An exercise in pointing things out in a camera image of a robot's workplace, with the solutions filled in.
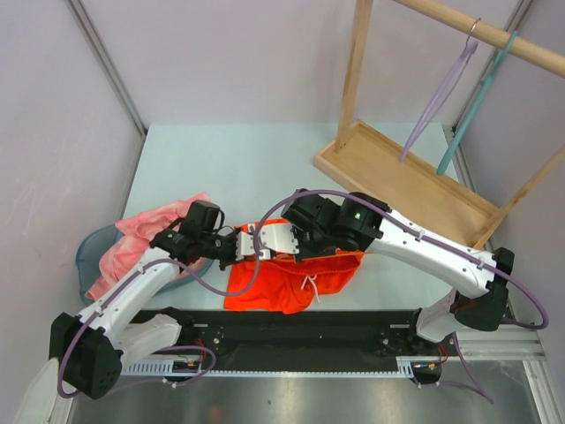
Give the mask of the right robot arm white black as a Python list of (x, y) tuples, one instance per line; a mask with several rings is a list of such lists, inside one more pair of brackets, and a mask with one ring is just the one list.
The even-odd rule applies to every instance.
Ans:
[(502, 323), (509, 297), (507, 276), (515, 258), (506, 248), (488, 252), (460, 245), (360, 192), (349, 193), (337, 204), (300, 189), (281, 216), (294, 226), (301, 253), (372, 251), (450, 285), (446, 296), (414, 314), (407, 343), (417, 354), (428, 354), (463, 327), (494, 332)]

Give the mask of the orange shorts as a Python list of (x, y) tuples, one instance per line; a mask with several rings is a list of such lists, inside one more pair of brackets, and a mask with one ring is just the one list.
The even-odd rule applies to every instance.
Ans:
[(279, 254), (263, 261), (254, 284), (245, 293), (227, 297), (223, 307), (230, 311), (266, 310), (296, 314), (307, 309), (321, 295), (340, 292), (354, 277), (365, 254), (337, 251), (336, 254), (292, 260)]

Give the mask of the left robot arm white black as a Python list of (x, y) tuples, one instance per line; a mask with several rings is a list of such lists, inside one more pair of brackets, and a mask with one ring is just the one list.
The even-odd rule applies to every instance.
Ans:
[(178, 353), (193, 347), (194, 330), (170, 315), (157, 314), (142, 324), (132, 319), (198, 259), (224, 265), (236, 261), (240, 231), (223, 233), (224, 217), (214, 203), (195, 201), (184, 217), (156, 233), (132, 269), (100, 299), (76, 315), (62, 313), (53, 321), (49, 356), (58, 361), (60, 397), (83, 393), (101, 398), (130, 365), (168, 347)]

